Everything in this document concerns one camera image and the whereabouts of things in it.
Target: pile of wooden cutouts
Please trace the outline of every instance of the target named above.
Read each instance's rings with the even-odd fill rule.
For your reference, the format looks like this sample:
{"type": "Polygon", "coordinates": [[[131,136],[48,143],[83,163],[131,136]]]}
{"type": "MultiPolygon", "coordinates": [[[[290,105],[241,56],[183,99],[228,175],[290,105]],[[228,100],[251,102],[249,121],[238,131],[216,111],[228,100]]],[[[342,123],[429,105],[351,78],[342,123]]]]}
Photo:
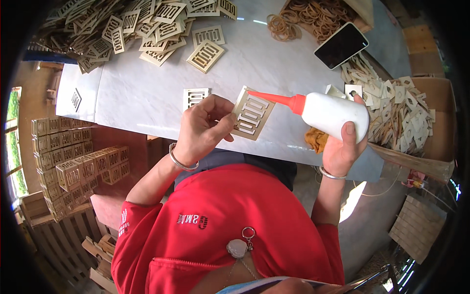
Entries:
{"type": "MultiPolygon", "coordinates": [[[[82,73],[109,61],[111,53],[142,39],[140,58],[161,66],[186,45],[193,21],[223,13],[236,20],[229,0],[70,0],[55,8],[31,44],[77,60],[82,73]]],[[[221,26],[193,31],[194,52],[188,63],[206,73],[224,53],[221,26]]]]}
{"type": "Polygon", "coordinates": [[[426,93],[415,88],[410,77],[384,82],[361,53],[341,67],[347,98],[354,96],[353,91],[362,94],[369,110],[369,142],[422,156],[436,122],[436,110],[426,104],[426,93]]]}

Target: open cardboard box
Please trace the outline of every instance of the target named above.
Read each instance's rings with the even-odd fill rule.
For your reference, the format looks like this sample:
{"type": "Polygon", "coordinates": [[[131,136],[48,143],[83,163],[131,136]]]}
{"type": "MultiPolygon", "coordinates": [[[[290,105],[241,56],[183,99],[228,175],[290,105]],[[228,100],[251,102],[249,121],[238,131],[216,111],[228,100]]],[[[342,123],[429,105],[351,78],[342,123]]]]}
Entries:
{"type": "Polygon", "coordinates": [[[447,183],[454,171],[456,118],[452,84],[448,79],[441,78],[412,78],[412,80],[421,93],[426,93],[425,102],[429,109],[436,110],[436,122],[432,124],[433,136],[428,137],[424,144],[424,157],[414,157],[373,143],[369,145],[384,160],[447,183]]]}

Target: glue bottle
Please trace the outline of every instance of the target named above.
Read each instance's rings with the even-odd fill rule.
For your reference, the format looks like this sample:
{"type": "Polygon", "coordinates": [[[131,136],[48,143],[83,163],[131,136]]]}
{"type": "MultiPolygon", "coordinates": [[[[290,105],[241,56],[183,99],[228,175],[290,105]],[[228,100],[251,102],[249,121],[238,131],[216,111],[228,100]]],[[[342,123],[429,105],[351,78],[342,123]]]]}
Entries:
{"type": "Polygon", "coordinates": [[[341,128],[347,121],[356,125],[357,143],[366,135],[369,112],[366,106],[327,94],[310,93],[286,97],[248,91],[248,94],[289,106],[293,113],[301,115],[311,127],[342,141],[341,128]]]}

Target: concrete floor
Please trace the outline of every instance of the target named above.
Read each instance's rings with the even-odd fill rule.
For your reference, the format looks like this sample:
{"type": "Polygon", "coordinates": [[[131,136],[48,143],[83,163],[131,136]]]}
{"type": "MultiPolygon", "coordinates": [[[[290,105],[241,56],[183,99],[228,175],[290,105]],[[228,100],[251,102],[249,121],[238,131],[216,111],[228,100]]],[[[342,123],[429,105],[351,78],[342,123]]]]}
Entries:
{"type": "MultiPolygon", "coordinates": [[[[377,183],[367,183],[362,193],[367,195],[383,193],[390,188],[399,170],[399,166],[385,163],[381,180],[377,183]]],[[[409,170],[402,169],[398,179],[406,179],[408,173],[409,170]]],[[[321,176],[317,175],[312,167],[298,164],[293,192],[309,215],[312,213],[320,187],[315,176],[317,181],[321,180],[321,176]]],[[[352,181],[346,181],[342,203],[347,200],[353,188],[352,181]]],[[[407,190],[406,186],[397,181],[383,195],[374,197],[362,195],[351,216],[339,224],[339,242],[346,282],[355,279],[356,273],[377,250],[388,246],[391,241],[388,231],[405,201],[407,190]]]]}

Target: hand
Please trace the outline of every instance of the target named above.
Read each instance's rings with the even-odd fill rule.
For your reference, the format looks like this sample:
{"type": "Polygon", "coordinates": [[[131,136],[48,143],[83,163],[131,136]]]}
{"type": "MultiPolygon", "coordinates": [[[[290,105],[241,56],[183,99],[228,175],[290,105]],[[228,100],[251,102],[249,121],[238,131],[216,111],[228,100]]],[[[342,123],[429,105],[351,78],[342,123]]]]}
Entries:
{"type": "MultiPolygon", "coordinates": [[[[354,95],[354,101],[365,105],[359,95],[354,95]]],[[[341,128],[343,141],[329,136],[323,151],[323,166],[330,175],[346,176],[353,163],[367,147],[368,132],[364,139],[356,144],[356,126],[347,121],[341,128]]]]}
{"type": "Polygon", "coordinates": [[[189,167],[209,154],[222,139],[233,142],[230,134],[235,124],[233,107],[227,99],[212,94],[184,111],[173,150],[176,160],[189,167]]]}

